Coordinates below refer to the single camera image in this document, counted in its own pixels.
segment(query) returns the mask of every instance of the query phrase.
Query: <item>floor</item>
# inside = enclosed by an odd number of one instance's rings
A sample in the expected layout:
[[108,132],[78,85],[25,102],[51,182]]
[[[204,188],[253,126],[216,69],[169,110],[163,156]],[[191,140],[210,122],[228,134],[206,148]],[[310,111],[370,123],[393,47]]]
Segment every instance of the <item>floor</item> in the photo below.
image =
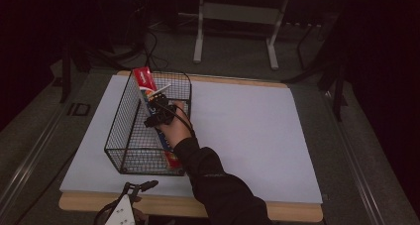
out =
[[[275,43],[280,70],[272,71],[263,38],[266,26],[248,26],[253,29],[250,34],[242,27],[225,25],[206,23],[202,62],[194,64],[196,17],[182,16],[176,32],[157,21],[150,27],[153,34],[147,35],[148,49],[156,44],[151,68],[276,82],[302,72],[296,46],[305,29],[286,25],[280,30]],[[301,47],[305,64],[322,45],[318,33],[313,31]],[[145,61],[144,55],[138,55],[121,64],[136,67]],[[89,126],[101,92],[117,71],[95,59],[92,62],[89,73],[72,70],[72,92],[64,103],[59,103],[60,87],[50,85],[0,133],[0,187],[5,191],[0,224],[92,224],[95,213],[58,207],[59,186],[71,156]],[[52,65],[57,76],[60,65],[61,61]],[[324,221],[316,224],[420,224],[351,85],[345,85],[343,121],[337,122],[331,111],[331,92],[319,91],[316,86],[319,77],[288,85],[324,200]],[[91,109],[87,116],[74,116],[68,114],[72,103],[89,104]],[[37,159],[27,158],[28,154]],[[30,167],[20,168],[23,163]]]

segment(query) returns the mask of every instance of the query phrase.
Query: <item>black device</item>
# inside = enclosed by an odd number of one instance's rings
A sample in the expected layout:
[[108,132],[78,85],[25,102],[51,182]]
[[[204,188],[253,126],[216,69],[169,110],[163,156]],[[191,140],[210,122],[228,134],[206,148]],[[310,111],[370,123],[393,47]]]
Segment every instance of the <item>black device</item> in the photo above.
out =
[[153,95],[149,104],[155,110],[155,113],[146,119],[146,127],[151,128],[160,124],[169,125],[172,122],[176,114],[176,106],[169,105],[169,100],[164,94]]

